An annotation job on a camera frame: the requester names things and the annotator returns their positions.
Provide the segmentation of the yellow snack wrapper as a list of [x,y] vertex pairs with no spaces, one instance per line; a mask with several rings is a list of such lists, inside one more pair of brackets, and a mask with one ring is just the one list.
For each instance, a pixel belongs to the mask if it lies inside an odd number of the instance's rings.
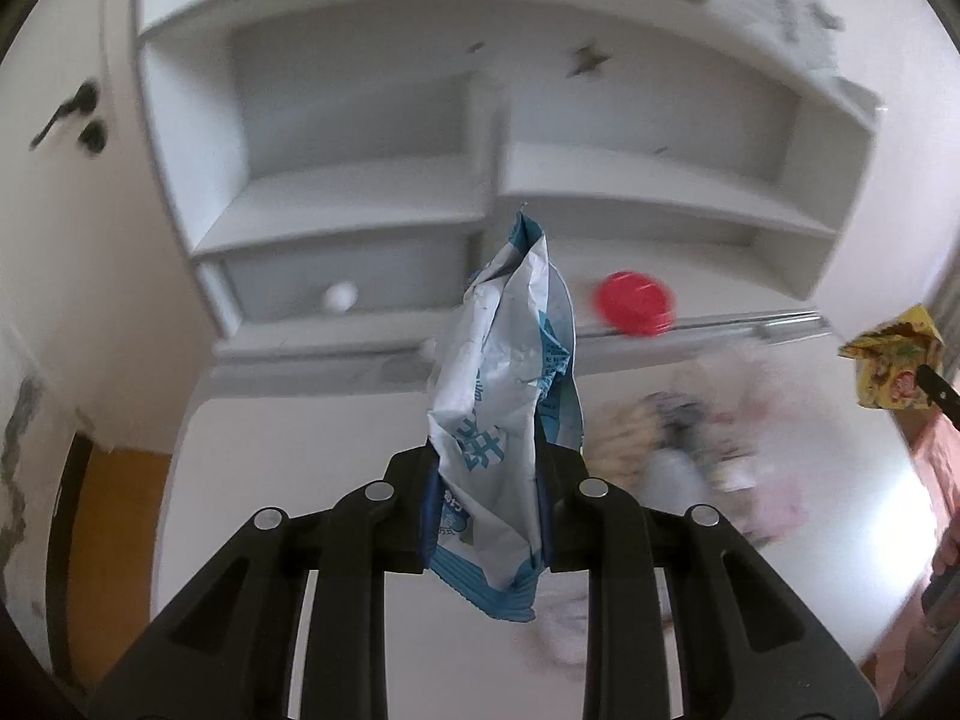
[[856,398],[862,408],[927,410],[928,395],[916,382],[919,367],[942,371],[944,340],[923,304],[843,344],[838,354],[856,368]]

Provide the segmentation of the blue white snack wrapper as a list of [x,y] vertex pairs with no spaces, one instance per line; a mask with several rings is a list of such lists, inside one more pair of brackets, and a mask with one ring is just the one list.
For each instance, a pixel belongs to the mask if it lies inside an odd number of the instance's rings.
[[443,481],[431,570],[498,621],[529,622],[545,569],[535,441],[578,450],[576,314],[542,228],[519,215],[436,346],[428,437]]

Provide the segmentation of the pink bed cover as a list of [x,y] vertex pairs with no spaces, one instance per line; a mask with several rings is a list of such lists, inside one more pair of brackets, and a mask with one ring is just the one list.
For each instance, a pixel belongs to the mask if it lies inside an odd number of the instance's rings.
[[958,431],[934,411],[926,426],[914,431],[910,450],[931,500],[937,546],[926,553],[932,564],[914,584],[892,627],[862,663],[862,671],[884,707],[891,706],[916,681],[958,622],[958,603],[953,603],[946,619],[939,622],[929,622],[921,606],[921,595],[931,578],[944,567],[958,564]]

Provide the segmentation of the clear plastic bag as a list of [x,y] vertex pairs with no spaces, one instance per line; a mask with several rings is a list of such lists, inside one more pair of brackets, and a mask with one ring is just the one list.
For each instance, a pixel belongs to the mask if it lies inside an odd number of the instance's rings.
[[682,515],[711,505],[750,543],[765,546],[807,518],[796,480],[760,458],[775,406],[763,362],[689,362],[669,388],[594,410],[586,465],[654,511]]

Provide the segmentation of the red plastic lid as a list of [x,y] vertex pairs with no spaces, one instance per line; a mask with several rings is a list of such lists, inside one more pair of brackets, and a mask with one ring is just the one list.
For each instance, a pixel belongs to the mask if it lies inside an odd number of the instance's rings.
[[675,323],[674,293],[638,271],[608,275],[594,289],[592,307],[605,325],[629,337],[658,337]]

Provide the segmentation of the white round drawer knob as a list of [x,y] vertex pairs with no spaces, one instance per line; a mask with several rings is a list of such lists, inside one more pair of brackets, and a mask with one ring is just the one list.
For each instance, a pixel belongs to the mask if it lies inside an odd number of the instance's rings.
[[337,281],[322,294],[322,309],[332,316],[343,316],[355,307],[359,289],[351,281]]

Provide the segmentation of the white desk hutch shelf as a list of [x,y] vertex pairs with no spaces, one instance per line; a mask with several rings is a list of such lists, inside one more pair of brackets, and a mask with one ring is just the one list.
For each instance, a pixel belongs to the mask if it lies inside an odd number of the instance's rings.
[[812,325],[882,110],[822,0],[133,0],[133,24],[228,359],[412,348],[517,215],[583,337],[623,270],[680,328]]

